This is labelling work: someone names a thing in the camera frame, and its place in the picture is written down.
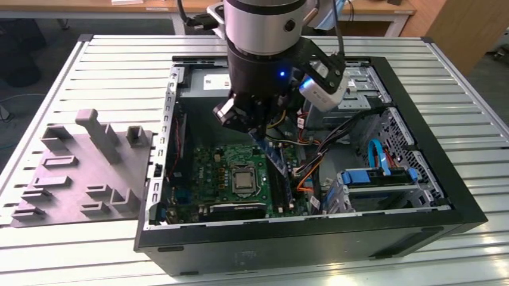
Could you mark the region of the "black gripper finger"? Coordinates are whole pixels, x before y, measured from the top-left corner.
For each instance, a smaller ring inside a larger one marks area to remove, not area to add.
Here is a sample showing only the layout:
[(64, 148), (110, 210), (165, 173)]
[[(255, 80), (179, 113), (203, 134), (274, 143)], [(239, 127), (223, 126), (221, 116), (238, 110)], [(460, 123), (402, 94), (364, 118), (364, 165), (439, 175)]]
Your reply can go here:
[(225, 128), (242, 133), (249, 133), (254, 128), (253, 119), (235, 105), (234, 98), (229, 98), (226, 101), (221, 102), (214, 107), (213, 113)]

